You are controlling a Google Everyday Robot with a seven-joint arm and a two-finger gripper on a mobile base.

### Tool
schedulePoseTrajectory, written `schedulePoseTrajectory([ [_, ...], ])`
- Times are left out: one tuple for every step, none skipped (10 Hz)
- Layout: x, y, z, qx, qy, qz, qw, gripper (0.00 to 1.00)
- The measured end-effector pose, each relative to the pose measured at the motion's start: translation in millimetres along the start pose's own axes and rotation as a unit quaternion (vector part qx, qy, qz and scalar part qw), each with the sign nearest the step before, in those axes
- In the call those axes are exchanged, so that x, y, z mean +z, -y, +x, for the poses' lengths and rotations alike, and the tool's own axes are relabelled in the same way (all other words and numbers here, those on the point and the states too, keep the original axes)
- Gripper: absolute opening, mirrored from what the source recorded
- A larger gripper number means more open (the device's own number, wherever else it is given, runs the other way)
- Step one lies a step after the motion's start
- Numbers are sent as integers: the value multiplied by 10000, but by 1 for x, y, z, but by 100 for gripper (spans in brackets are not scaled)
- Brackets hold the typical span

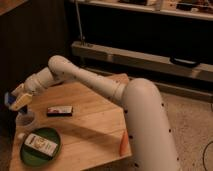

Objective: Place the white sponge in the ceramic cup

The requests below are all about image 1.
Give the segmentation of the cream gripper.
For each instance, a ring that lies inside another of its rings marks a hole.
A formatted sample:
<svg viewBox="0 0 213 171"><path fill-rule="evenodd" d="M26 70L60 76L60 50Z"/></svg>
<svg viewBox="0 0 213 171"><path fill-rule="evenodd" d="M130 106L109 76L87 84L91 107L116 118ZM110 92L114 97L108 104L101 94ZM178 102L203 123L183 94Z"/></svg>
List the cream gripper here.
<svg viewBox="0 0 213 171"><path fill-rule="evenodd" d="M32 101L32 95L25 90L23 83L18 85L13 91L6 92L4 104L13 111L26 111L27 105Z"/></svg>

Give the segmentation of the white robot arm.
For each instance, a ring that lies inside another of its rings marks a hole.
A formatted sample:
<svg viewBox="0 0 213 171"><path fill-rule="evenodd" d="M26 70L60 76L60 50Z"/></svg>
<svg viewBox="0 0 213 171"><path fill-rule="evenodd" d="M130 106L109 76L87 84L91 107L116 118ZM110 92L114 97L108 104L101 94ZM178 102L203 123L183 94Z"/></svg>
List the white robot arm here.
<svg viewBox="0 0 213 171"><path fill-rule="evenodd" d="M47 67L7 92L4 103L10 110L20 112L34 96L70 78L123 109L137 171L182 171L161 94L147 79L136 78L124 84L54 55Z"/></svg>

